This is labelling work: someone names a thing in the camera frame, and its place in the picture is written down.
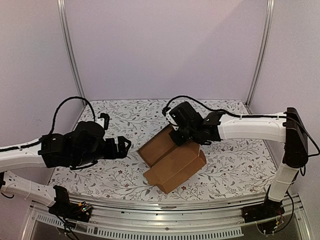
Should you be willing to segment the brown cardboard box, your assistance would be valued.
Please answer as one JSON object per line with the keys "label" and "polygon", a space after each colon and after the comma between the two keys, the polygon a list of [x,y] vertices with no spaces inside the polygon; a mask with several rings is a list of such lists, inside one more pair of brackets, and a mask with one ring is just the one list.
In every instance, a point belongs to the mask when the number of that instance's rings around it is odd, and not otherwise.
{"label": "brown cardboard box", "polygon": [[149,167],[143,176],[151,186],[168,194],[191,178],[207,163],[200,145],[189,141],[177,146],[169,136],[173,128],[166,126],[137,153]]}

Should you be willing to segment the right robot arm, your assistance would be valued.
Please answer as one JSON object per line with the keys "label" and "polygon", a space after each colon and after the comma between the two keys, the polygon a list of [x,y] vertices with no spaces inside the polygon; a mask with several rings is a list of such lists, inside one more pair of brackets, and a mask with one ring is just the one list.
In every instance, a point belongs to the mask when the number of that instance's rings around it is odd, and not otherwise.
{"label": "right robot arm", "polygon": [[174,108],[166,106],[162,114],[173,127],[169,136],[177,146],[188,141],[209,146],[230,139],[267,140],[284,144],[282,162],[268,188],[258,213],[269,218],[278,210],[300,168],[308,162],[308,135],[295,108],[267,115],[239,115],[224,109],[212,109],[202,117],[184,101]]}

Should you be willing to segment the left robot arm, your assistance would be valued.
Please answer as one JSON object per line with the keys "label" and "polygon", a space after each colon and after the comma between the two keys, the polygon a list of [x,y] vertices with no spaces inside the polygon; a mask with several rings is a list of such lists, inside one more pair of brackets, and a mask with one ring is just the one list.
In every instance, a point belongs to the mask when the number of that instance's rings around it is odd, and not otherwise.
{"label": "left robot arm", "polygon": [[71,170],[90,168],[100,160],[127,157],[132,145],[124,136],[105,138],[106,128],[94,121],[81,121],[66,134],[49,133],[25,145],[11,146],[0,151],[0,192],[21,195],[63,216],[74,213],[68,191],[60,186],[42,185],[19,177],[14,170],[25,168],[57,168]]}

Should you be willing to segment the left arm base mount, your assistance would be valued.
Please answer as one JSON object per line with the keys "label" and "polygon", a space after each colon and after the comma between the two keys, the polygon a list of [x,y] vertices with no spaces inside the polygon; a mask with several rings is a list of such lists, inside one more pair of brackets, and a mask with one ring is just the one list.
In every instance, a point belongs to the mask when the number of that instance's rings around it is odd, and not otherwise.
{"label": "left arm base mount", "polygon": [[71,219],[75,221],[88,223],[92,215],[93,206],[87,212],[77,212],[77,208],[78,203],[56,202],[53,206],[48,208],[48,212],[52,215],[56,215],[63,219]]}

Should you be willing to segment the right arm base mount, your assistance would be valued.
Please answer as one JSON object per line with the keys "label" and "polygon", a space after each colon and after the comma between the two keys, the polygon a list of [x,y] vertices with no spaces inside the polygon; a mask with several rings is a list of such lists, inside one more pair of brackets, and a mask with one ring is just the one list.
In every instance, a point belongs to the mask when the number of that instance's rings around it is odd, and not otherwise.
{"label": "right arm base mount", "polygon": [[281,202],[263,202],[245,206],[241,209],[241,214],[245,223],[273,218],[284,213],[285,210]]}

